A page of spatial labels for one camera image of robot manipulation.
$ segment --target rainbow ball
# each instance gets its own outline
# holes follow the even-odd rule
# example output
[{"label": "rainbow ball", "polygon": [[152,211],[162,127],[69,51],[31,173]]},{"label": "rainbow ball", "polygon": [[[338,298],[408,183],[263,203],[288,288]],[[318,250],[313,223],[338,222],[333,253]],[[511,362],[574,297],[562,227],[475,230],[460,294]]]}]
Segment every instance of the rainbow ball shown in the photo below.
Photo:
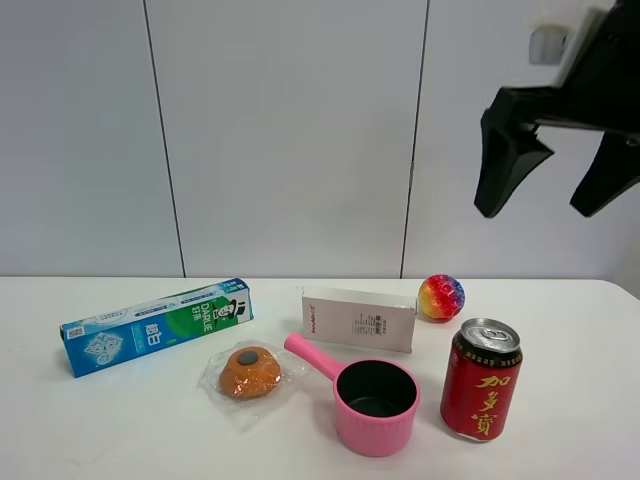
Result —
[{"label": "rainbow ball", "polygon": [[420,285],[418,303],[429,317],[446,322],[464,307],[464,290],[449,275],[432,275]]}]

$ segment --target pastry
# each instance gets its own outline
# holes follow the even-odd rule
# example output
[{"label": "pastry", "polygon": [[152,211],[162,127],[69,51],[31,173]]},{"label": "pastry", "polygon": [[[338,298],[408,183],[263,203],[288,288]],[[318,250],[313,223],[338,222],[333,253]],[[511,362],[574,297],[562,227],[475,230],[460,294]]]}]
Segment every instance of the pastry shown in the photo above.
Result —
[{"label": "pastry", "polygon": [[280,382],[280,365],[262,347],[245,347],[234,352],[220,374],[220,388],[233,398],[266,395]]}]

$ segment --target white tabletop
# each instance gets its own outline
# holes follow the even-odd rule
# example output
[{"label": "white tabletop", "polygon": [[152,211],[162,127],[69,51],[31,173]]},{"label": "white tabletop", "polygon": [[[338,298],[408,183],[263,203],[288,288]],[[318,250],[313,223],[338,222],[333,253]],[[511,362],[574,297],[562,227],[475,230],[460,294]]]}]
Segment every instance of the white tabletop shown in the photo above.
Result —
[{"label": "white tabletop", "polygon": [[[211,279],[0,279],[3,479],[636,478],[640,468],[640,301],[590,280],[466,280],[453,321],[418,321],[405,365],[423,399],[409,445],[381,459],[346,450],[328,380],[246,433],[196,388],[210,356],[242,340],[281,345],[301,326],[298,286],[414,295],[417,280],[247,280],[255,320],[74,379],[61,323],[214,283]],[[505,432],[474,444],[446,431],[439,402],[463,319],[504,321],[524,362]],[[365,349],[320,344],[341,360]]]}]

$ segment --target beverage can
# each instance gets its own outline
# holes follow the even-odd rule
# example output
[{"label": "beverage can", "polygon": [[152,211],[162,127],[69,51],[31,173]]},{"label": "beverage can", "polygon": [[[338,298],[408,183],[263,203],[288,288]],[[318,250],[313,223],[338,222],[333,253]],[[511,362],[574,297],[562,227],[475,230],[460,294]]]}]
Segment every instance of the beverage can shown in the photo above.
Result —
[{"label": "beverage can", "polygon": [[489,318],[465,321],[453,337],[440,404],[447,426],[477,441],[499,436],[521,363],[515,330]]}]

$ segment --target pot handle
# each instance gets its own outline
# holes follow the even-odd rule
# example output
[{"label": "pot handle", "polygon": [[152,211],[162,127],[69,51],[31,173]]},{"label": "pot handle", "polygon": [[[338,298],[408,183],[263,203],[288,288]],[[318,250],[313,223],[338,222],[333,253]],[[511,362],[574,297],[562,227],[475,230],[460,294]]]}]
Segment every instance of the pot handle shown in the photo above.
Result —
[{"label": "pot handle", "polygon": [[334,381],[345,367],[319,348],[314,347],[299,333],[292,333],[284,341],[284,348],[310,363],[329,380]]}]

